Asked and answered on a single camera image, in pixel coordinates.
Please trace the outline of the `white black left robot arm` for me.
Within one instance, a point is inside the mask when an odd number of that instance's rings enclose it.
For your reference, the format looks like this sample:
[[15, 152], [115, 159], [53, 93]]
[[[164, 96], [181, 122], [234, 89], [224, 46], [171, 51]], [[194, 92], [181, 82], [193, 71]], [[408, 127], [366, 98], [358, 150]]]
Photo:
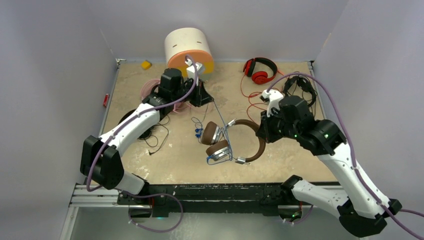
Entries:
[[84, 140], [80, 172], [87, 176], [89, 192], [93, 191], [90, 184], [95, 181], [108, 190], [128, 192], [138, 205], [148, 201], [146, 181], [125, 171], [121, 157], [143, 133], [172, 112], [176, 104], [190, 102], [201, 107], [213, 100], [200, 80], [204, 66], [194, 63], [186, 71], [188, 78], [184, 79], [179, 69], [167, 68], [161, 75], [157, 91], [148, 95], [134, 112], [107, 133], [99, 137], [90, 135]]

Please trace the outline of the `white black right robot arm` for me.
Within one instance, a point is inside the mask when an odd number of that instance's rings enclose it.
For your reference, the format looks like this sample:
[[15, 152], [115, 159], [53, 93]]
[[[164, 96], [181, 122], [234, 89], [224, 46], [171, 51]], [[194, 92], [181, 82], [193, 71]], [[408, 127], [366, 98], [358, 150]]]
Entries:
[[299, 96], [265, 92], [261, 100], [267, 109], [260, 115], [256, 135], [266, 143], [283, 138], [296, 140], [326, 165], [343, 188], [343, 192], [335, 192], [293, 175], [281, 186], [282, 200], [288, 204], [297, 200], [314, 205], [336, 217], [358, 238], [380, 234], [387, 226], [386, 218], [397, 214], [402, 205], [374, 185], [352, 157], [351, 147], [339, 127], [328, 119], [316, 120]]

